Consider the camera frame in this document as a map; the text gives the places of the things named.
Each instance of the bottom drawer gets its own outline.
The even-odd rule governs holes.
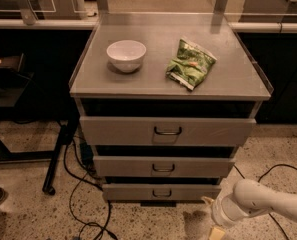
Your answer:
[[[103,185],[103,197],[110,201],[200,201],[202,196],[215,199],[220,191],[218,185]]]

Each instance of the gray tabletop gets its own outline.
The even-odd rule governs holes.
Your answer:
[[[186,36],[209,50],[217,62],[192,92],[166,77]],[[143,65],[119,73],[108,62],[107,47],[131,39],[147,47]],[[103,15],[71,87],[73,97],[267,100],[269,92],[227,22],[213,14],[121,13]]]

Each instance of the dresser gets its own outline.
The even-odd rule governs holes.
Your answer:
[[[192,92],[166,77],[186,36],[217,58]],[[147,47],[143,65],[120,73],[107,47]],[[90,37],[70,94],[110,201],[216,198],[268,91],[224,18],[214,14],[107,13]]]

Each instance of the snack bag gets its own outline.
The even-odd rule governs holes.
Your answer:
[[[179,42],[177,58],[170,61],[166,75],[192,91],[205,80],[216,60],[209,51],[182,37]]]

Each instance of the floor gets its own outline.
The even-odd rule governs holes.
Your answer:
[[[9,121],[0,122],[0,138],[13,152],[47,150],[54,147],[59,126],[56,122],[34,122],[18,125]],[[82,133],[75,135],[77,155]],[[83,224],[73,218],[98,222],[103,225],[107,217],[107,203],[95,187],[81,183],[73,196],[71,194],[78,180],[64,169],[63,147],[58,164],[54,196],[42,192],[47,172],[47,161],[0,164],[0,186],[8,193],[0,205],[0,240],[61,240],[77,239]],[[289,164],[297,167],[297,125],[257,125],[251,136],[236,154],[236,166],[246,178],[257,180],[275,164]],[[73,145],[66,156],[70,171],[79,177],[85,175],[75,158]],[[230,193],[235,182],[241,179],[233,169],[222,181],[220,196]],[[297,193],[297,171],[288,167],[272,170],[262,183],[277,190]],[[297,239],[297,224],[273,214],[289,239]],[[139,203],[112,203],[108,229],[118,239],[208,239],[213,225],[210,209],[203,203],[177,203],[176,207],[143,207]],[[81,239],[93,239],[98,228],[86,227]],[[104,234],[102,239],[111,239]],[[231,239],[285,239],[275,222],[263,215],[246,219],[228,229],[225,240]]]

